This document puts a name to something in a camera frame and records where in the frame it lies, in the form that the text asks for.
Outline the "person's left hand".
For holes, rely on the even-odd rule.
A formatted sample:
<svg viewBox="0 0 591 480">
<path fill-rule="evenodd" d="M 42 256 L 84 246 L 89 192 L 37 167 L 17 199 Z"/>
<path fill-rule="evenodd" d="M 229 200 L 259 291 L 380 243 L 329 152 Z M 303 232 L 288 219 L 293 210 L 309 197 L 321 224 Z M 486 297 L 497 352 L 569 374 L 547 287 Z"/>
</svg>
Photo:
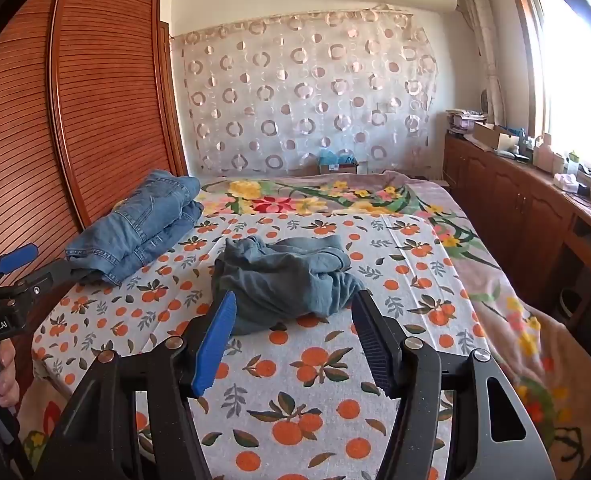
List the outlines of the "person's left hand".
<svg viewBox="0 0 591 480">
<path fill-rule="evenodd" d="M 15 415 L 20 400 L 20 387 L 17 380 L 16 348 L 9 339 L 0 341 L 0 406 Z"/>
</svg>

